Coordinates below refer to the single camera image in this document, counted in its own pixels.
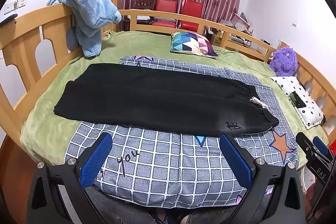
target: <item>purple plush toy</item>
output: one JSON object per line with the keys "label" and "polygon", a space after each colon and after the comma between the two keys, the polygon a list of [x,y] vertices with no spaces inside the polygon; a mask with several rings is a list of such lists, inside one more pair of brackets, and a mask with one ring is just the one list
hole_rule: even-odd
{"label": "purple plush toy", "polygon": [[297,69],[295,52],[288,47],[277,50],[273,54],[269,67],[274,70],[276,76],[293,76]]}

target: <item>wooden headboard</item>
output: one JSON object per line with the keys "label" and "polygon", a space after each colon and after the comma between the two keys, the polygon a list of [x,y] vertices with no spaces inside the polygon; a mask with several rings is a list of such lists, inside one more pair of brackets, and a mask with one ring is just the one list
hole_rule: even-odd
{"label": "wooden headboard", "polygon": [[[279,48],[289,47],[281,42]],[[326,122],[322,125],[329,145],[336,139],[336,90],[329,81],[307,60],[296,53],[298,68],[295,76],[305,86],[310,96],[323,111]]]}

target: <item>wall socket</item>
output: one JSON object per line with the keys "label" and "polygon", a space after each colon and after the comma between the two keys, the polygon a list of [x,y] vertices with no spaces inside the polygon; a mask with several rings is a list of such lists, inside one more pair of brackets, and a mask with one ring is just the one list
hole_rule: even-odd
{"label": "wall socket", "polygon": [[4,6],[3,14],[6,15],[11,11],[14,11],[18,8],[21,8],[26,5],[26,0],[14,0],[12,2],[8,2]]}

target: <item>black pants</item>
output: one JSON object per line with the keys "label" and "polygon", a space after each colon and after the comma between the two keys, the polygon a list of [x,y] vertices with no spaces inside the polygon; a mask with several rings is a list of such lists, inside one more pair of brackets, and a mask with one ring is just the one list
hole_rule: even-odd
{"label": "black pants", "polygon": [[253,134],[278,119],[249,101],[255,87],[210,75],[126,66],[90,65],[66,84],[56,115],[95,123],[123,123],[165,132],[220,137]]}

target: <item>pillow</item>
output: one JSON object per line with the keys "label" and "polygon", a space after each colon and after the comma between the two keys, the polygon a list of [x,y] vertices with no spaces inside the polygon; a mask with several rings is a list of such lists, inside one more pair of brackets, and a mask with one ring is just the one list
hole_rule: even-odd
{"label": "pillow", "polygon": [[161,20],[161,21],[168,21],[168,22],[176,22],[176,19],[172,18],[166,18],[166,17],[154,17],[156,20]]}
{"label": "pillow", "polygon": [[295,76],[271,77],[291,100],[307,129],[319,125],[323,112]]}
{"label": "pillow", "polygon": [[170,50],[205,57],[215,58],[218,56],[208,39],[194,32],[175,32],[172,34],[173,41]]}

